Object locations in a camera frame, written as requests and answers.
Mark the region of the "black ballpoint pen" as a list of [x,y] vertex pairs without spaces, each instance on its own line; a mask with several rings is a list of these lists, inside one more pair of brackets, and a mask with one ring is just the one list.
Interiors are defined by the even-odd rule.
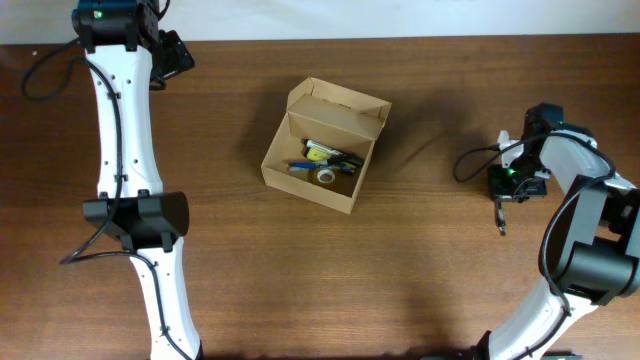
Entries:
[[495,205],[495,223],[501,236],[506,235],[506,220],[501,201],[496,201]]

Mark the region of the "black whiteboard marker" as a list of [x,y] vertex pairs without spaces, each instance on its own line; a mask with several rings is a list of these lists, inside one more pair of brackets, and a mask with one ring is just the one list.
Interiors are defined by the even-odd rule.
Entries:
[[306,147],[306,149],[308,147],[316,147],[316,148],[319,148],[319,149],[324,150],[326,152],[341,152],[341,153],[344,153],[344,154],[350,156],[351,157],[350,162],[353,163],[354,165],[356,165],[357,167],[361,167],[364,164],[364,160],[362,158],[356,156],[356,155],[353,155],[351,153],[342,152],[340,150],[337,150],[337,149],[331,148],[329,146],[320,144],[320,143],[315,142],[313,140],[307,139],[305,141],[305,147]]

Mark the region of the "blue whiteboard marker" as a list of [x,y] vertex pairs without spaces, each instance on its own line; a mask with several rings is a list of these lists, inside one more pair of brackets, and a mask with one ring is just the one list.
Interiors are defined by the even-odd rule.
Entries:
[[289,172],[292,172],[292,173],[295,173],[295,172],[305,172],[305,171],[311,171],[311,170],[316,170],[316,169],[315,169],[315,168],[303,168],[303,167],[296,167],[296,166],[293,166],[293,167],[289,167],[289,168],[288,168],[288,171],[289,171]]

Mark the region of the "black sharpie marker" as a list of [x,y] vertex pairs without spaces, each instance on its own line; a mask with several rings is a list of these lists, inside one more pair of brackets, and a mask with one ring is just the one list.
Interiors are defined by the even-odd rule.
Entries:
[[345,166],[351,165],[351,157],[348,155],[336,155],[326,160],[318,161],[321,166]]

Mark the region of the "cardboard box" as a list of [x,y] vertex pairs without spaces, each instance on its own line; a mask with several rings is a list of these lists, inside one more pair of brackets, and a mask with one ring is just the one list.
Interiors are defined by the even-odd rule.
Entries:
[[[349,214],[364,181],[391,103],[309,77],[290,91],[286,112],[261,164],[265,184]],[[289,172],[291,162],[306,162],[305,141],[351,153],[364,160],[353,175],[333,170],[336,181],[315,184],[315,170]]]

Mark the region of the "yellow highlighter marker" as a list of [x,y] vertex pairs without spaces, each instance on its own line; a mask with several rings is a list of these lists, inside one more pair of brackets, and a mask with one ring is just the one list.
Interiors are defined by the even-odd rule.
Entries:
[[344,153],[341,152],[326,152],[324,150],[321,150],[319,148],[316,147],[308,147],[304,153],[305,157],[307,160],[311,161],[311,162],[318,162],[321,160],[326,160],[330,157],[336,156],[336,155],[346,155]]

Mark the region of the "yellow tape roll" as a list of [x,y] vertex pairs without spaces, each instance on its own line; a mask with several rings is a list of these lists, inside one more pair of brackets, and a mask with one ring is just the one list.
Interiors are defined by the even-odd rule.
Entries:
[[330,168],[316,169],[312,176],[312,180],[315,184],[329,185],[336,181],[336,174]]

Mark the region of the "blue ballpoint pen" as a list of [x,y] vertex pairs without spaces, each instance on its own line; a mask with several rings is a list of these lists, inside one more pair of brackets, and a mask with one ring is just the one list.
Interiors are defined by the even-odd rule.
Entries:
[[345,165],[345,166],[321,166],[318,164],[318,162],[291,162],[288,164],[289,167],[303,167],[303,168],[315,168],[315,169],[322,169],[322,168],[330,168],[332,170],[338,170],[340,172],[344,172],[344,173],[354,173],[355,172],[355,167],[352,165]]

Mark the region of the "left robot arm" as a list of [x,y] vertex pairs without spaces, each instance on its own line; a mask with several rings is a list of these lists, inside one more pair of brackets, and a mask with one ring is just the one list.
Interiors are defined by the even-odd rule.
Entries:
[[153,359],[199,359],[182,266],[189,205],[164,190],[154,155],[149,97],[195,61],[174,31],[159,27],[156,1],[78,3],[72,25],[85,51],[98,109],[97,197],[83,205],[99,235],[119,242],[141,285]]

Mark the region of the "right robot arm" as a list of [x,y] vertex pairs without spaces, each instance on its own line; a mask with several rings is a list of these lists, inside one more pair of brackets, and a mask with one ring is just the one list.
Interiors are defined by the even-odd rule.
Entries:
[[543,235],[537,285],[469,356],[544,359],[580,318],[638,290],[639,190],[558,105],[528,109],[521,138],[502,131],[489,149],[495,155],[482,168],[499,231],[506,230],[503,204],[546,196],[550,178],[565,197]]

